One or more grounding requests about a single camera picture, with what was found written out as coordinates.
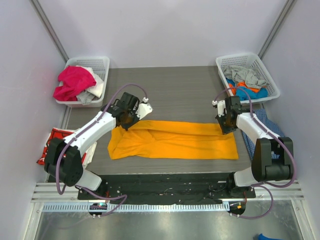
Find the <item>orange yellow t shirt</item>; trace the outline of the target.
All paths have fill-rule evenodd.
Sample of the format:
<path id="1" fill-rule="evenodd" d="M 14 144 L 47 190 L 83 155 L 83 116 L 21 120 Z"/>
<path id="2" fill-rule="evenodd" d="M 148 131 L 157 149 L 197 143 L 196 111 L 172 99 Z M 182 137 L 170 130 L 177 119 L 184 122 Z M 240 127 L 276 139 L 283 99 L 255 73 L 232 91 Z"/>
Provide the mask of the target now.
<path id="1" fill-rule="evenodd" d="M 217 123 L 141 120 L 128 130 L 111 132 L 112 160 L 138 156 L 150 159 L 237 160 L 235 137 Z"/>

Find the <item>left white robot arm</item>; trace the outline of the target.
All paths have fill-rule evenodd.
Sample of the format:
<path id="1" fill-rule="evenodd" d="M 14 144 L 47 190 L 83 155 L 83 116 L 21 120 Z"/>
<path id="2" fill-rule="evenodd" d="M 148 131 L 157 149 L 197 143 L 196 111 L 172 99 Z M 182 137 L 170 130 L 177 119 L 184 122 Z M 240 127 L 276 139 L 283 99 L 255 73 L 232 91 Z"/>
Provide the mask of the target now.
<path id="1" fill-rule="evenodd" d="M 82 158 L 98 139 L 116 127 L 128 129 L 140 119 L 137 110 L 138 97 L 124 92 L 114 103 L 101 108 L 97 115 L 71 135 L 50 140 L 44 159 L 44 170 L 56 183 L 68 187 L 77 186 L 89 190 L 93 198 L 100 200 L 107 192 L 102 178 L 84 168 Z"/>

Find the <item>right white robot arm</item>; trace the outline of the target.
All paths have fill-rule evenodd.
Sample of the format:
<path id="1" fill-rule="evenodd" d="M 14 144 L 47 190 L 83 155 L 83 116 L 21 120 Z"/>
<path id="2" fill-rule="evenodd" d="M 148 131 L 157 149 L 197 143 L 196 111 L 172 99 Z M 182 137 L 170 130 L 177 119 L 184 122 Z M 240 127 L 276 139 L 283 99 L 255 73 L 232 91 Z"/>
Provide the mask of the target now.
<path id="1" fill-rule="evenodd" d="M 275 188 L 287 188 L 296 178 L 296 163 L 293 154 L 293 141 L 281 137 L 266 127 L 253 112 L 253 107 L 241 105 L 237 96 L 224 100 L 213 100 L 217 109 L 216 119 L 224 135 L 239 129 L 254 143 L 251 166 L 229 174 L 226 193 L 233 198 L 244 189 L 263 184 Z"/>

